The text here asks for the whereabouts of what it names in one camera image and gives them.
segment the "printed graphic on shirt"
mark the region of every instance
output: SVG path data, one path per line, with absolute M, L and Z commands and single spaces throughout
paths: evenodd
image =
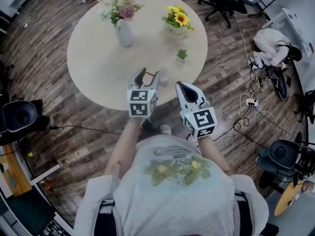
M 143 173 L 151 175 L 152 186 L 157 186 L 163 181 L 170 181 L 183 187 L 189 186 L 201 176 L 203 179 L 210 177 L 212 164 L 198 156 L 188 156 L 188 150 L 172 146 L 171 148 L 159 148 L 155 155 L 173 155 L 174 159 L 150 160 L 150 165 L 145 167 Z

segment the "flower vase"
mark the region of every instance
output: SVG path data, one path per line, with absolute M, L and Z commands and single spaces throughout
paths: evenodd
M 169 32 L 171 34 L 174 34 L 174 35 L 181 35 L 184 32 L 184 27 L 176 28 L 176 27 L 174 27 L 173 25 L 171 25 L 171 24 L 169 24 L 167 22 L 164 23 L 164 29 L 167 32 Z
M 133 38 L 132 31 L 124 19 L 118 20 L 114 29 L 115 29 L 115 33 L 116 33 L 116 37 L 118 39 L 118 42 L 122 46 L 127 47 L 133 43 L 134 38 Z

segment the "wooden floor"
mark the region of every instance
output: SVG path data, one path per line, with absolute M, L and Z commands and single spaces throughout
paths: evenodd
M 120 132 L 128 113 L 104 108 L 87 99 L 72 82 L 66 64 L 71 33 L 96 1 L 87 0 L 86 4 L 80 0 L 28 1 L 23 5 L 21 14 L 9 25 L 8 35 L 2 39 L 1 59 L 6 64 L 15 65 L 10 75 L 13 79 L 11 95 L 17 94 L 26 100 L 43 99 L 44 114 L 51 117 L 52 124 L 83 125 Z M 228 16 L 232 28 L 227 29 L 219 13 L 208 22 L 204 21 L 211 10 L 208 5 L 198 5 L 197 0 L 183 1 L 200 16 L 207 32 L 207 60 L 195 84 L 203 89 L 215 108 L 219 125 L 214 135 L 222 134 L 240 116 L 239 98 L 242 93 L 248 92 L 251 82 L 244 44 L 234 17 Z M 235 15 L 251 56 L 252 38 L 266 19 Z M 26 21 L 29 26 L 23 28 Z M 298 120 L 293 110 L 297 107 L 294 93 L 299 89 L 293 70 L 287 71 L 285 78 L 286 75 L 292 78 L 292 85 L 288 88 L 285 101 L 275 94 L 272 83 L 266 90 L 261 88 L 256 96 L 261 107 L 267 107 L 274 115 L 277 124 L 290 132 Z M 245 99 L 242 97 L 241 101 L 244 110 Z M 156 108 L 152 122 L 155 126 L 168 123 L 173 134 L 185 138 L 188 133 L 179 120 L 179 110 L 178 101 L 174 99 Z M 266 147 L 278 139 L 275 125 L 259 113 L 253 110 L 248 118 L 250 124 L 243 127 L 243 133 Z M 304 124 L 295 125 L 293 135 L 304 129 Z M 293 140 L 282 130 L 279 133 L 281 138 Z M 21 141 L 25 154 L 33 152 L 33 157 L 28 157 L 27 161 L 36 176 L 53 166 L 55 160 L 60 163 L 61 169 L 51 176 L 54 190 L 46 193 L 71 224 L 74 223 L 88 179 L 102 174 L 117 139 L 117 135 L 66 128 L 34 133 Z M 216 144 L 237 174 L 247 174 L 258 183 L 261 170 L 255 163 L 259 150 L 257 144 L 240 134 L 222 137 Z

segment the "table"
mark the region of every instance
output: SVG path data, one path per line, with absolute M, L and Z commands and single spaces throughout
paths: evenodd
M 160 85 L 158 105 L 176 97 L 175 83 L 192 83 L 201 72 L 208 50 L 205 28 L 197 14 L 181 0 L 135 0 L 144 7 L 128 22 L 134 43 L 121 46 L 109 22 L 102 21 L 105 9 L 96 4 L 75 27 L 67 50 L 69 73 L 79 90 L 93 102 L 112 109 L 127 110 L 126 90 L 128 80 L 137 70 L 146 67 L 154 74 L 160 67 L 169 71 L 166 85 Z M 181 36 L 163 29 L 161 17 L 167 15 L 166 7 L 180 5 L 191 19 L 194 31 Z M 176 57 L 179 48 L 187 49 L 184 62 Z M 146 76 L 145 83 L 151 80 Z
M 293 183 L 289 183 L 285 191 L 282 193 L 281 198 L 278 201 L 278 204 L 275 209 L 275 216 L 279 216 L 288 208 L 287 204 L 293 202 L 294 196 L 301 192 L 302 183 L 304 181 L 299 181 L 297 186 L 293 186 Z
M 2 154 L 9 154 L 14 152 L 11 144 L 5 145 L 2 147 Z M 14 197 L 17 197 L 25 192 L 28 192 L 32 189 L 28 179 L 26 178 L 15 153 L 0 156 L 0 163 L 6 163 L 8 165 L 8 170 L 3 173 L 3 178 L 13 194 Z M 9 190 L 5 190 L 5 185 L 0 185 L 4 194 L 10 196 Z
M 300 24 L 299 17 L 296 15 L 296 13 L 292 12 L 289 9 L 282 8 L 282 12 L 278 14 L 274 19 L 270 20 L 269 22 L 265 23 L 261 28 L 264 29 L 275 22 L 279 22 L 282 19 L 286 19 L 289 22 L 289 25 L 294 31 L 294 34 L 296 35 L 304 53 L 310 57 L 314 51 L 312 50 L 312 44 L 307 41 L 307 38 L 305 36 L 305 31 L 303 30 L 303 27 Z

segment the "hand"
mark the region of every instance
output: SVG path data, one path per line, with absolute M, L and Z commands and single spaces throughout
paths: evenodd
M 302 188 L 301 188 L 301 193 L 306 194 L 309 193 L 310 191 L 312 191 L 314 188 L 314 183 L 310 182 L 310 181 L 304 181 Z
M 282 63 L 281 70 L 288 69 L 290 67 L 289 64 Z

